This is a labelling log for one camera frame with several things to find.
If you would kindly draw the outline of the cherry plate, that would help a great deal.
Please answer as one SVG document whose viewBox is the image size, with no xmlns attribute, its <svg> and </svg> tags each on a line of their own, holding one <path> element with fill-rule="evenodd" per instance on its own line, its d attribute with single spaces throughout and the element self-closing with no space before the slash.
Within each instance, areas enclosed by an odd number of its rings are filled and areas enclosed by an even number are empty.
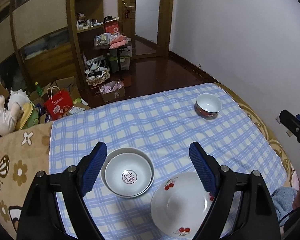
<svg viewBox="0 0 300 240">
<path fill-rule="evenodd" d="M 151 200 L 151 217 L 155 226 L 166 235 L 192 238 L 213 200 L 195 172 L 180 173 L 155 191 Z"/>
</svg>

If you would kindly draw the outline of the red patterned bowl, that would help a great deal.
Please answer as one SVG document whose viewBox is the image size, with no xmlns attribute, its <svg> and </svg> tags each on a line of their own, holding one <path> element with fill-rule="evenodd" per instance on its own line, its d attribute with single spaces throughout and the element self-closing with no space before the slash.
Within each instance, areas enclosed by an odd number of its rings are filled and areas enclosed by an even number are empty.
<svg viewBox="0 0 300 240">
<path fill-rule="evenodd" d="M 222 109 L 222 103 L 216 96 L 204 93 L 196 97 L 194 108 L 205 118 L 215 118 Z"/>
</svg>

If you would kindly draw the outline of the plain white bowl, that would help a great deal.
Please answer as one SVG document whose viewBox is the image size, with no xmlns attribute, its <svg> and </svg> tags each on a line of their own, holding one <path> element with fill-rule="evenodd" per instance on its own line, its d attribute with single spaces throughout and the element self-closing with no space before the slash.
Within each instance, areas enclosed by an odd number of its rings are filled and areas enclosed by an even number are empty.
<svg viewBox="0 0 300 240">
<path fill-rule="evenodd" d="M 145 193 L 154 180 L 154 165 L 141 150 L 118 148 L 106 157 L 101 169 L 106 188 L 122 198 L 135 198 Z"/>
</svg>

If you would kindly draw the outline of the red bowl with seal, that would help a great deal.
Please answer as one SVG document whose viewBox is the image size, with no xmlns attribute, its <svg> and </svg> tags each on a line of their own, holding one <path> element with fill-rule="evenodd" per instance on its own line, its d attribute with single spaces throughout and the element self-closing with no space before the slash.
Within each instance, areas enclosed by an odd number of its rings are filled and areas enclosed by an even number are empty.
<svg viewBox="0 0 300 240">
<path fill-rule="evenodd" d="M 149 162 L 136 153 L 122 153 L 106 165 L 104 178 L 107 186 L 122 197 L 134 197 L 147 189 L 152 181 Z"/>
</svg>

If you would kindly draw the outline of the brown floral blanket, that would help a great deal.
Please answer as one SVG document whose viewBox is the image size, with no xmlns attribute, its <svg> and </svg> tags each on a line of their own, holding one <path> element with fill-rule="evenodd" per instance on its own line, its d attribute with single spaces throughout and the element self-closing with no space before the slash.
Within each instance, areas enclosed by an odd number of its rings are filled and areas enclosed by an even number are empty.
<svg viewBox="0 0 300 240">
<path fill-rule="evenodd" d="M 261 132 L 268 136 L 271 148 L 280 151 L 288 173 L 283 186 L 291 186 L 295 172 L 274 133 L 245 101 L 233 94 L 241 109 L 255 124 L 261 125 Z M 38 124 L 0 137 L 0 224 L 11 237 L 17 235 L 20 212 L 34 176 L 41 170 L 50 173 L 50 137 L 54 122 Z"/>
</svg>

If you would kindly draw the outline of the white plush toy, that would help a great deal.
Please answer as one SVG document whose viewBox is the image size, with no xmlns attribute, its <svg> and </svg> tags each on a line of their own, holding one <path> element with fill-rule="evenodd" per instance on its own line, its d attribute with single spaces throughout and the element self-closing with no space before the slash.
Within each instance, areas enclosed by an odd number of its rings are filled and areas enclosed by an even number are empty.
<svg viewBox="0 0 300 240">
<path fill-rule="evenodd" d="M 39 124 L 39 112 L 21 89 L 11 91 L 8 98 L 0 95 L 0 136 Z"/>
</svg>

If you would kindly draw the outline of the red paper shopping bag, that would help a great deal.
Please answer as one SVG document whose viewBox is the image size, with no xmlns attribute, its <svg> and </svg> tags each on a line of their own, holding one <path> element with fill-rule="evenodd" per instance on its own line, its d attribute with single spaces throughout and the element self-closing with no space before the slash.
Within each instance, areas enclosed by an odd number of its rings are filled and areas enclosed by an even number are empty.
<svg viewBox="0 0 300 240">
<path fill-rule="evenodd" d="M 66 116 L 73 107 L 73 101 L 66 90 L 61 90 L 58 86 L 52 86 L 47 89 L 48 100 L 44 106 L 50 114 L 52 120 L 58 120 Z"/>
</svg>

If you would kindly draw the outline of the cardboard box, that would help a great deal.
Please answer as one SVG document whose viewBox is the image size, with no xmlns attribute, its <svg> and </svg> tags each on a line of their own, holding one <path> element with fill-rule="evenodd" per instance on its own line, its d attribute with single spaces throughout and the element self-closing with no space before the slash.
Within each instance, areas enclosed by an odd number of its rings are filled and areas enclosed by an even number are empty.
<svg viewBox="0 0 300 240">
<path fill-rule="evenodd" d="M 35 90 L 30 94 L 29 99 L 35 105 L 38 103 L 43 105 L 44 102 L 46 102 L 49 99 L 50 93 L 54 95 L 58 92 L 58 89 L 49 89 L 50 87 L 53 86 L 57 86 L 60 90 L 67 91 L 70 94 L 70 97 L 72 98 L 73 101 L 76 100 L 77 98 L 81 98 L 81 95 L 77 87 L 76 78 L 72 76 L 63 79 L 58 79 L 48 83 L 45 87 L 42 88 L 41 96 L 39 96 L 37 91 Z"/>
</svg>

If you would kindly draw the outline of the green glass bottle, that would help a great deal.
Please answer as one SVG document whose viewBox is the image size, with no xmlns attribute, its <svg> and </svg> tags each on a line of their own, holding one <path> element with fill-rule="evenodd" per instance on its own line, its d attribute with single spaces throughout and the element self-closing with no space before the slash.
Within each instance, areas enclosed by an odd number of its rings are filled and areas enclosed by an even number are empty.
<svg viewBox="0 0 300 240">
<path fill-rule="evenodd" d="M 37 81 L 36 81 L 34 84 L 35 84 L 35 86 L 36 86 L 36 91 L 37 91 L 38 96 L 41 97 L 41 96 L 42 96 L 42 93 L 43 93 L 42 88 L 40 87 L 40 85 L 38 84 Z"/>
</svg>

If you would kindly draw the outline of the small box on floor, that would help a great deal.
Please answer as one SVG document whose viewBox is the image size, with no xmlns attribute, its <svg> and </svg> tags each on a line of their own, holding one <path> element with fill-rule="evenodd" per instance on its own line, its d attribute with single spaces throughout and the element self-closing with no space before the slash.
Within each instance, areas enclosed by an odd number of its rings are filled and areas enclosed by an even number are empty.
<svg viewBox="0 0 300 240">
<path fill-rule="evenodd" d="M 124 83 L 121 80 L 111 81 L 100 87 L 100 94 L 104 102 L 110 102 L 125 96 Z"/>
</svg>

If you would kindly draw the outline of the wicker basket with items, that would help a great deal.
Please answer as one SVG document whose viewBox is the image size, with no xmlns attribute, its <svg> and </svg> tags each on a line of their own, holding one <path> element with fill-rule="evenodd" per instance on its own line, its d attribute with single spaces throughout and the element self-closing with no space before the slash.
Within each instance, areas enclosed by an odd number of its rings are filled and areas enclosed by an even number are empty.
<svg viewBox="0 0 300 240">
<path fill-rule="evenodd" d="M 86 81 L 90 86 L 100 85 L 110 78 L 110 69 L 104 56 L 98 56 L 88 60 L 86 66 Z"/>
</svg>

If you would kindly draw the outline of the wooden wardrobe with shelves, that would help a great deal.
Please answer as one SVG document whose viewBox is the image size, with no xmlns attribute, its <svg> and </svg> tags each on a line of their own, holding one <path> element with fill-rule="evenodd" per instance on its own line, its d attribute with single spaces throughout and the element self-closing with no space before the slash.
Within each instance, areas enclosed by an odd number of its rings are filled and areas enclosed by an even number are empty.
<svg viewBox="0 0 300 240">
<path fill-rule="evenodd" d="M 0 82 L 33 89 L 74 77 L 85 88 L 83 44 L 103 16 L 103 0 L 0 0 Z"/>
</svg>

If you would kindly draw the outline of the small cluttered side table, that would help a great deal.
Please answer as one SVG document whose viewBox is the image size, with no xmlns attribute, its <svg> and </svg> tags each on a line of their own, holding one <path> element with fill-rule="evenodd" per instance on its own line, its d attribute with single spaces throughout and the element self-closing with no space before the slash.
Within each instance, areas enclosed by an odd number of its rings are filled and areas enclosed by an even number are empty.
<svg viewBox="0 0 300 240">
<path fill-rule="evenodd" d="M 93 47 L 93 50 L 115 50 L 116 51 L 119 78 L 121 81 L 123 81 L 120 50 L 127 48 L 128 46 L 131 45 L 132 42 L 128 37 L 119 34 L 115 38 L 110 38 L 108 43 L 99 42 L 96 46 Z"/>
</svg>

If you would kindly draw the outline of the red gift bag on table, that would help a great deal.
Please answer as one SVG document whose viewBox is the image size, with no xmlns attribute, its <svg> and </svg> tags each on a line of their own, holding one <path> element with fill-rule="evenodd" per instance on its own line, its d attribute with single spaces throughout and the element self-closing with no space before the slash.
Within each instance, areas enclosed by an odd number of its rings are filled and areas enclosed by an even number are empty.
<svg viewBox="0 0 300 240">
<path fill-rule="evenodd" d="M 119 29 L 119 18 L 113 18 L 112 20 L 104 21 L 104 31 L 105 33 L 110 33 L 111 36 L 118 36 L 120 34 Z"/>
</svg>

